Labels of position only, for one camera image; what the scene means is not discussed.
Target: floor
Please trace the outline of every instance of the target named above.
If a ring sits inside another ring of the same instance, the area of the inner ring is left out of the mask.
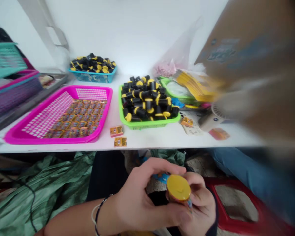
[[[130,153],[124,153],[125,157],[132,156]],[[136,166],[133,161],[129,161],[131,158],[125,158],[125,166],[128,173],[132,168]],[[190,161],[187,162],[195,172],[204,177],[226,177],[226,175],[217,168],[213,158],[209,155],[195,155]],[[154,191],[166,190],[165,184],[151,179],[149,185],[146,188],[147,193]],[[231,189],[227,186],[217,186],[217,193],[227,211],[229,216],[233,219],[243,221],[257,221],[258,213],[250,199],[241,191]],[[218,236],[239,236],[240,234],[223,231],[218,228]]]

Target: white wall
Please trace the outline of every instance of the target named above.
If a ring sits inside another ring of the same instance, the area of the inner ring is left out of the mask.
[[[46,0],[66,36],[70,56],[94,53],[119,73],[144,75],[200,15],[190,53],[194,62],[228,0]]]
[[[16,0],[0,0],[0,27],[40,72],[56,71],[55,61],[37,30]]]

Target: small fan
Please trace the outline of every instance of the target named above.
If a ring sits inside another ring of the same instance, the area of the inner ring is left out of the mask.
[[[200,129],[209,132],[225,120],[239,120],[251,113],[247,93],[232,92],[221,96],[212,103],[211,111],[198,120]]]

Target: hand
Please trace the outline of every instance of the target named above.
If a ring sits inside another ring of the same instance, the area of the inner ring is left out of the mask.
[[[201,175],[187,172],[183,177],[191,187],[193,220],[183,222],[179,226],[180,233],[182,236],[204,236],[216,218],[214,197],[206,188]]]
[[[177,203],[155,206],[146,194],[151,176],[163,172],[183,175],[186,169],[164,159],[149,158],[132,170],[114,201],[116,212],[125,226],[123,231],[153,231],[191,222],[192,214],[185,206]]]

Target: white table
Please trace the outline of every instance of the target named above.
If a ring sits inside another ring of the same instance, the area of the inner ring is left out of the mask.
[[[71,80],[68,84],[105,86],[114,90],[108,116],[97,142],[57,145],[11,145],[0,143],[0,153],[263,146],[264,143],[260,138],[237,124],[220,124],[219,127],[229,133],[230,137],[227,140],[217,141],[208,133],[204,133],[202,136],[188,136],[179,123],[171,123],[165,127],[143,130],[130,130],[128,126],[124,126],[127,147],[114,148],[114,138],[110,137],[109,129],[122,124],[118,110],[118,86],[128,81],[129,77],[128,75],[116,75],[111,84],[80,82],[76,79]],[[0,131],[0,142],[3,142],[2,138],[6,132],[23,117]]]

